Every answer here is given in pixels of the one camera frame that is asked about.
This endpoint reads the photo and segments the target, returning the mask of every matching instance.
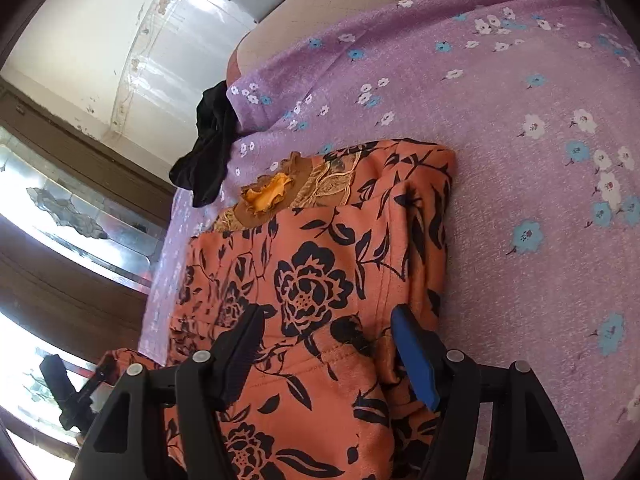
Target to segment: glass window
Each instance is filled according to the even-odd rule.
[[[76,390],[95,366],[37,338],[2,314],[0,333],[0,354],[5,356],[0,360],[0,405],[32,428],[76,446],[78,432],[60,426],[60,409],[40,373],[40,363],[45,356],[58,354]]]
[[[68,480],[74,469],[74,463],[47,453],[38,446],[15,436],[7,431],[18,453],[27,463],[31,472],[38,480]]]
[[[78,264],[148,294],[165,231],[59,170],[2,127],[0,214]]]

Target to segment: bed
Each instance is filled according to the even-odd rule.
[[[640,116],[627,102],[640,57],[626,28],[599,0],[288,0],[230,60],[246,136],[214,204],[175,197],[140,351],[166,357],[189,238],[291,149],[436,140],[460,167],[441,335],[488,364],[529,360],[586,478],[613,478],[640,440],[640,145],[628,134]],[[403,57],[421,56],[418,77]],[[351,75],[331,78],[338,68]]]

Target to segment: black cloth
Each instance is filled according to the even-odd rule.
[[[193,191],[193,206],[212,203],[226,177],[231,144],[238,138],[238,116],[226,98],[226,81],[204,91],[196,108],[198,140],[169,171],[175,186]]]

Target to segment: orange floral fabric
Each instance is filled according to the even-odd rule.
[[[435,430],[396,353],[390,314],[408,304],[424,328],[437,328],[454,153],[382,140],[313,165],[341,160],[356,161],[347,194],[322,178],[310,190],[326,200],[335,188],[338,205],[288,208],[264,225],[190,242],[169,365],[209,349],[249,304],[267,318],[241,397],[219,417],[243,480],[407,478]],[[139,359],[118,352],[122,370]],[[181,463],[174,409],[166,420]]]

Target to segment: silver screw head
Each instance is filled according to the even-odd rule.
[[[211,359],[211,354],[206,350],[198,350],[193,355],[193,360],[197,363],[206,363],[209,359]]]
[[[452,363],[461,363],[465,360],[465,355],[460,350],[449,350],[447,359]]]
[[[133,363],[127,368],[127,375],[136,376],[142,373],[143,366],[140,363]]]
[[[516,361],[515,368],[521,374],[526,374],[531,371],[531,365],[526,361]]]

